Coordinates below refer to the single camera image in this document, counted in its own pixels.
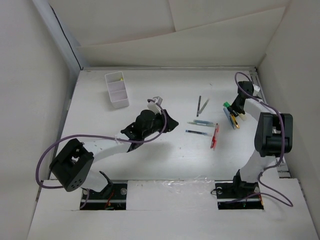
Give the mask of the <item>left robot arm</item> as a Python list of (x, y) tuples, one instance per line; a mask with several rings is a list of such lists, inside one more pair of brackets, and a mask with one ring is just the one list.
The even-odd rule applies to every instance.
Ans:
[(147, 137), (171, 132), (178, 125), (166, 110), (164, 113), (143, 110), (116, 137), (87, 142), (77, 138), (69, 140), (49, 168), (67, 192), (89, 189), (104, 199), (111, 194), (111, 180), (102, 171), (92, 171), (92, 165), (116, 154), (132, 152), (143, 145)]

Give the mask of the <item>cream yellow highlighter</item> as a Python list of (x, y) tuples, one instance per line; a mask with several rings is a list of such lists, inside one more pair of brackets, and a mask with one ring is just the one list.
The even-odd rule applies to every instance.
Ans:
[(238, 115), (243, 121), (246, 121), (247, 118), (246, 118), (246, 116), (244, 114), (239, 113)]

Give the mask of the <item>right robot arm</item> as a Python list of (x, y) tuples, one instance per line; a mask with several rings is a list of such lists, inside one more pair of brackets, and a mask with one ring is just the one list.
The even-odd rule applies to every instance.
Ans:
[(254, 152), (248, 162), (233, 177), (231, 191), (237, 197), (249, 192), (258, 182), (258, 176), (275, 159), (289, 153), (293, 146), (293, 123), (290, 113), (277, 114), (259, 98), (253, 96), (254, 85), (250, 81), (237, 83), (237, 97), (231, 108), (238, 114), (250, 114), (257, 120), (254, 136)]

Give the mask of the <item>green highlighter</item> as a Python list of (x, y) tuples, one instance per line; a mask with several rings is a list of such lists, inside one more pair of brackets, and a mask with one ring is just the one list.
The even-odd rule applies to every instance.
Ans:
[(226, 108), (230, 108), (231, 107), (230, 104), (227, 101), (223, 103), (223, 106), (226, 107)]

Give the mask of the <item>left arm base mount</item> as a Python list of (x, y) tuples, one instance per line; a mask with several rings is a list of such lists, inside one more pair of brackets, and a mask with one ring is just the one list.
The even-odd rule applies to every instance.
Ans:
[(81, 211), (124, 211), (127, 207), (128, 181), (112, 181), (104, 172), (99, 171), (104, 183), (100, 192), (83, 188), (80, 206)]

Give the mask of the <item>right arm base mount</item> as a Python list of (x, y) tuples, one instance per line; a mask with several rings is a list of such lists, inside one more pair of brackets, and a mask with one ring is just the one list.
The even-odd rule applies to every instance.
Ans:
[(232, 180), (218, 180), (210, 192), (216, 196), (219, 210), (263, 210), (262, 198), (257, 181), (242, 181), (240, 170)]

